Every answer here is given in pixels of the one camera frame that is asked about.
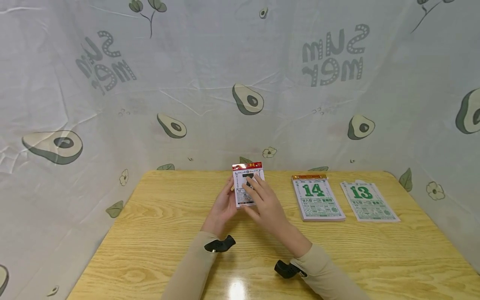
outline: person's left hand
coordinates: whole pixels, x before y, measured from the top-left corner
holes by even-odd
[[[201,231],[210,232],[220,237],[226,222],[237,213],[235,192],[231,191],[232,186],[233,176],[230,176],[226,185],[215,199]]]

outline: fabric backdrop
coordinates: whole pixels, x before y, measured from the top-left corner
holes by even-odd
[[[480,270],[479,9],[3,0],[0,300],[64,299],[147,170],[247,160],[388,171]]]

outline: light wood grain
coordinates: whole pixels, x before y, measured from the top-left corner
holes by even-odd
[[[372,300],[480,299],[480,276],[392,175],[327,172],[347,219],[303,222],[290,176],[306,173],[318,174],[266,171],[265,179],[290,221]],[[146,173],[68,299],[159,299],[229,174]],[[402,222],[358,222],[339,185],[357,179],[374,182]],[[237,244],[219,254],[203,299],[319,299],[298,276],[285,280],[276,274],[276,261],[291,256],[243,211],[225,234]]]

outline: calendar page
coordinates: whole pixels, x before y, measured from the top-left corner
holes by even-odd
[[[374,183],[342,182],[340,186],[361,222],[400,222]]]
[[[292,176],[304,221],[344,221],[345,214],[338,205],[327,179],[321,175]]]
[[[236,164],[232,165],[233,170],[233,188],[235,189],[235,199],[237,199],[237,207],[240,205],[255,205],[250,195],[244,190],[242,184],[246,184],[249,188],[253,188],[247,182],[247,177],[253,178],[255,174],[265,180],[264,168],[261,162],[248,163],[248,164]]]

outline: green number 13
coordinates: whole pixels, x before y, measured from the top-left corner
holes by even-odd
[[[324,192],[320,189],[318,183],[313,185],[312,192],[310,192],[310,187],[308,186],[308,184],[305,184],[302,187],[305,189],[306,197],[313,197],[312,193],[317,194],[318,197],[325,197]]]
[[[359,193],[357,192],[357,189],[354,186],[352,186],[350,189],[355,194],[355,199],[362,199],[362,198],[363,199],[371,199],[371,198],[373,198],[372,194],[370,194],[369,190],[364,186],[359,186],[359,191],[362,192],[362,193],[360,193],[360,195],[359,195]]]

